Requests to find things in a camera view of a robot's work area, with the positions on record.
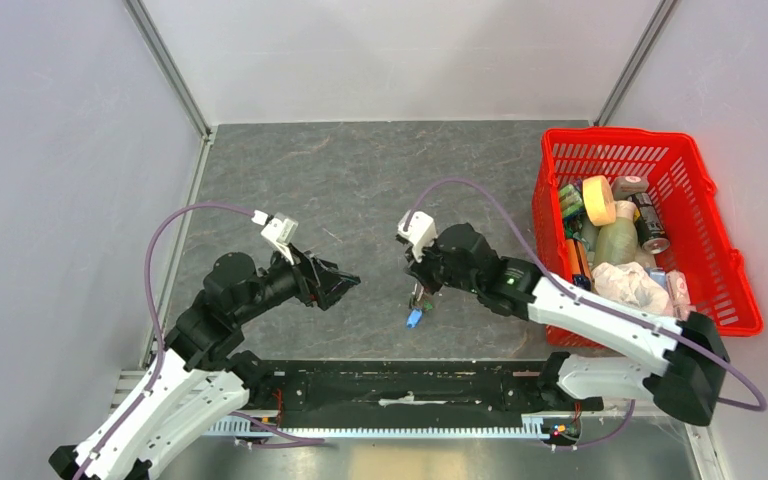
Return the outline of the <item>metal keyring with keys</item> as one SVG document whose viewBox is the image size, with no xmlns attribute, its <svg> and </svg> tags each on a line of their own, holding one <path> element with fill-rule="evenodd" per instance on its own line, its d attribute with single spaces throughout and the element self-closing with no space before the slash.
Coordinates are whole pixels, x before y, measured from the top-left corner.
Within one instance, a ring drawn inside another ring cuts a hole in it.
<svg viewBox="0 0 768 480">
<path fill-rule="evenodd" d="M 423 312 L 423 319 L 424 316 L 433 309 L 432 300 L 433 297 L 426 292 L 426 289 L 420 283 L 416 283 L 413 287 L 411 296 L 409 297 L 408 315 L 412 310 L 421 310 Z"/>
</svg>

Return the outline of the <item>blue key tag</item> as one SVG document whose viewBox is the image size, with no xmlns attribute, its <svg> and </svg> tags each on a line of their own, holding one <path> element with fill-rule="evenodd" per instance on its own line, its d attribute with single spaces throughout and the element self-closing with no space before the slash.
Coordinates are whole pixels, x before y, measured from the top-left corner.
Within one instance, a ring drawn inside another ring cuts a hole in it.
<svg viewBox="0 0 768 480">
<path fill-rule="evenodd" d="M 421 310 L 412 310 L 407 317 L 406 327 L 408 329 L 416 328 L 419 325 L 422 317 L 423 312 Z"/>
</svg>

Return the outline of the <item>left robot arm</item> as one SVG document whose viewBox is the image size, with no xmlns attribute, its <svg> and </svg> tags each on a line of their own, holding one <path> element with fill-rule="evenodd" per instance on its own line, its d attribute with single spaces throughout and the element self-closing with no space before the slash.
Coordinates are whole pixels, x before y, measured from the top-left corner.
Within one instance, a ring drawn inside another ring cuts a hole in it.
<svg viewBox="0 0 768 480">
<path fill-rule="evenodd" d="M 243 325 L 291 299 L 326 310 L 360 282 L 333 262 L 296 247 L 290 253 L 274 253 L 267 269 L 246 253 L 219 257 L 125 403 L 89 438 L 52 453 L 56 475 L 156 479 L 218 420 L 267 405 L 274 383 L 264 363 L 236 350 Z"/>
</svg>

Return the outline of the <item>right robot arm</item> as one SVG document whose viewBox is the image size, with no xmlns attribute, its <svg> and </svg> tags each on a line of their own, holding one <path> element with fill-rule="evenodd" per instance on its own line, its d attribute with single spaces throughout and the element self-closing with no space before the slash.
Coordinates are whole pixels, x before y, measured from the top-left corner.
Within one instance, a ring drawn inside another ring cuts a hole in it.
<svg viewBox="0 0 768 480">
<path fill-rule="evenodd" d="M 699 312 L 681 320 L 626 307 L 538 265 L 498 255 L 468 223 L 442 233 L 432 219 L 398 226 L 407 273 L 434 294 L 474 294 L 500 316 L 568 330 L 617 352 L 614 359 L 554 354 L 537 382 L 539 400 L 561 409 L 574 399 L 650 401 L 684 423 L 710 425 L 729 357 L 715 323 Z"/>
</svg>

